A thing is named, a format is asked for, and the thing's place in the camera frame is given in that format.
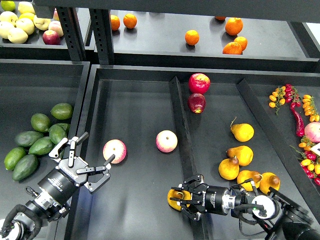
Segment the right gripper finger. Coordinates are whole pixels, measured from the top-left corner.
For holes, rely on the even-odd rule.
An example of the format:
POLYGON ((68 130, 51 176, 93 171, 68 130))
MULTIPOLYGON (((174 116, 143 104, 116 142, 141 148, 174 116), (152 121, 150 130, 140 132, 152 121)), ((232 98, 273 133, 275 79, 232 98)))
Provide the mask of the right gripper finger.
POLYGON ((193 205, 199 205, 200 201, 199 200, 192 200, 192 199, 179 199, 176 197, 170 197, 170 206, 183 213, 185 216, 187 216, 189 219, 192 221, 198 221, 200 219, 200 213, 196 211, 191 211, 189 206, 193 205))
POLYGON ((176 191, 187 191, 191 194, 202 194, 206 192, 209 185, 204 183, 204 176, 202 174, 195 174, 182 181, 178 186, 171 187, 176 191))

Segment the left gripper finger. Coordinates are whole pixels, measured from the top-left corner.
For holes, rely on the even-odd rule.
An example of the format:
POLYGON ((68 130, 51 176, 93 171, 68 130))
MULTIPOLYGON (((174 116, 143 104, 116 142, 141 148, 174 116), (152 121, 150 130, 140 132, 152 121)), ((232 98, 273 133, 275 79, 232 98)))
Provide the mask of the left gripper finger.
MULTIPOLYGON (((74 136, 70 139, 68 139, 67 137, 63 138, 54 148, 61 148, 61 149, 68 149, 69 153, 68 153, 68 158, 67 158, 67 165, 68 167, 73 167, 76 161, 76 150, 77 150, 77 146, 79 146, 80 144, 82 144, 87 138, 89 137, 89 133, 88 132, 84 132, 81 136, 74 136)), ((60 159, 53 159, 52 160, 56 161, 57 163, 59 163, 62 160, 62 157, 60 159)))
POLYGON ((111 169, 111 162, 115 159, 115 155, 112 154, 102 166, 79 168, 75 171, 78 178, 76 179, 76 186, 85 186, 91 194, 99 190, 106 182, 109 181, 111 175, 109 170, 111 169), (89 182, 89 176, 102 175, 102 177, 96 182, 89 182))

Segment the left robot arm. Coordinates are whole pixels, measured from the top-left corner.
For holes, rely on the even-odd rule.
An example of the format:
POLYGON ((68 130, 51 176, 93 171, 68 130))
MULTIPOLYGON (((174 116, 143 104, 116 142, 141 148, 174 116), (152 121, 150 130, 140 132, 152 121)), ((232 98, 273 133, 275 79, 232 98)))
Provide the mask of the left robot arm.
POLYGON ((88 136, 85 132, 80 137, 65 137, 53 148, 49 157, 57 165, 38 183, 40 192, 30 190, 32 201, 17 204, 0 221, 2 240, 33 240, 45 222, 57 221, 69 213, 68 201, 80 187, 86 187, 93 194, 110 179, 114 154, 103 165, 92 167, 76 155, 77 146, 88 136))

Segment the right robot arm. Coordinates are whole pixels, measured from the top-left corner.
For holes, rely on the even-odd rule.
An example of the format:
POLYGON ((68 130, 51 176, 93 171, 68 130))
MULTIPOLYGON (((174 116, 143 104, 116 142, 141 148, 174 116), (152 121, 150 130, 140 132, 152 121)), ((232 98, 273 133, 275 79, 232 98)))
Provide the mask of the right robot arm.
POLYGON ((238 219, 238 224, 259 225, 267 240, 318 240, 320 233, 312 228, 309 212, 278 190, 270 187, 266 195, 258 194, 252 178, 245 180, 252 186, 250 194, 241 183, 227 187, 204 183, 196 174, 185 179, 167 194, 170 207, 180 211, 192 221, 203 214, 238 219))

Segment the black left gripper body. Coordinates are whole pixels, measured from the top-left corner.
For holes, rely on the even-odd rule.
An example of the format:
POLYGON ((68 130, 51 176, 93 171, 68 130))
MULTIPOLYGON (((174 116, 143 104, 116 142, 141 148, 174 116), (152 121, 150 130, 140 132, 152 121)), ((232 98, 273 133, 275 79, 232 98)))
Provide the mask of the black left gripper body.
POLYGON ((88 166, 88 163, 82 160, 81 157, 76 157, 71 168, 68 166, 68 159, 62 159, 57 168, 50 171, 38 185, 57 203, 64 204, 79 187, 87 182, 88 175, 78 175, 77 170, 88 166))

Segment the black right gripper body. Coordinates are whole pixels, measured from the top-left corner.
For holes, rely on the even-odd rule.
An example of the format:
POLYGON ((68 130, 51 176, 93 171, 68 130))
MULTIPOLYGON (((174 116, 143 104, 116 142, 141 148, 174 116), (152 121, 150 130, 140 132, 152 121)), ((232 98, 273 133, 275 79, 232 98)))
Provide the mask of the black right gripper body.
POLYGON ((199 213, 210 213, 217 215, 227 215, 228 208, 225 206, 225 198, 229 195, 229 190, 226 187, 211 186, 200 184, 195 187, 193 200, 196 202, 193 206, 199 213))

